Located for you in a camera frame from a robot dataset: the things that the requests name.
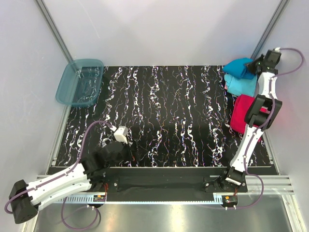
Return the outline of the blue t shirt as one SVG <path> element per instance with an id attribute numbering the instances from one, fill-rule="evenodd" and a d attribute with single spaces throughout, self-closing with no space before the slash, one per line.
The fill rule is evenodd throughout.
<path id="1" fill-rule="evenodd" d="M 239 58 L 233 60 L 223 67 L 223 72 L 238 79 L 251 80 L 255 77 L 255 75 L 248 71 L 246 64 L 252 61 L 253 60 L 250 58 Z"/>

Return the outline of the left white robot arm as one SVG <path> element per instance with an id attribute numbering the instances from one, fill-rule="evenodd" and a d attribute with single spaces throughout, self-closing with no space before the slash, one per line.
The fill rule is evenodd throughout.
<path id="1" fill-rule="evenodd" d="M 5 205 L 5 212 L 14 217 L 15 224 L 34 218 L 48 205 L 83 191 L 100 191 L 106 187 L 106 170 L 123 161 L 136 161 L 135 144 L 110 142 L 100 151 L 81 158 L 74 165 L 31 183 L 14 183 Z"/>

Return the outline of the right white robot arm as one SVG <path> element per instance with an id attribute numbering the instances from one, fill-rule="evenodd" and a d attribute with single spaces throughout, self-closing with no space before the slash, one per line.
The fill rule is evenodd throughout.
<path id="1" fill-rule="evenodd" d="M 280 58 L 280 49 L 275 48 L 246 65 L 249 71 L 258 76 L 259 94 L 244 117 L 245 132 L 237 152 L 218 181 L 218 186 L 223 191 L 233 192 L 245 182 L 254 148 L 282 107 L 282 102 L 278 100 L 275 90 L 278 77 L 276 65 Z"/>

